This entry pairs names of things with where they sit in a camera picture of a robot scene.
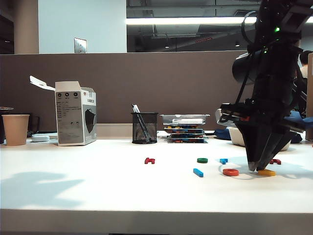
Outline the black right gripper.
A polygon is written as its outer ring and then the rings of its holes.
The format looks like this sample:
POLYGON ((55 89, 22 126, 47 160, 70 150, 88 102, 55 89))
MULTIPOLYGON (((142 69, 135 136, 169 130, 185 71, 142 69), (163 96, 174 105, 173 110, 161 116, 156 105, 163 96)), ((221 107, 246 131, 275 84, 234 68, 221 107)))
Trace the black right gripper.
MULTIPOLYGON (((306 105, 306 78, 296 78, 293 81, 291 101, 294 98, 298 99, 293 105, 291 102, 283 105, 269 99, 262 103, 254 98, 238 104, 223 103, 219 109, 219 124, 235 127, 235 121, 241 118, 246 119, 253 109, 259 109, 286 114, 281 124, 289 127, 291 131, 302 133, 306 130, 306 122, 303 120, 300 106, 301 102, 306 105)), ((265 125, 255 126, 240 122, 236 126, 243 136, 250 171, 264 170, 275 155, 291 140, 291 132, 285 134, 272 133, 269 136, 269 127, 265 125)))

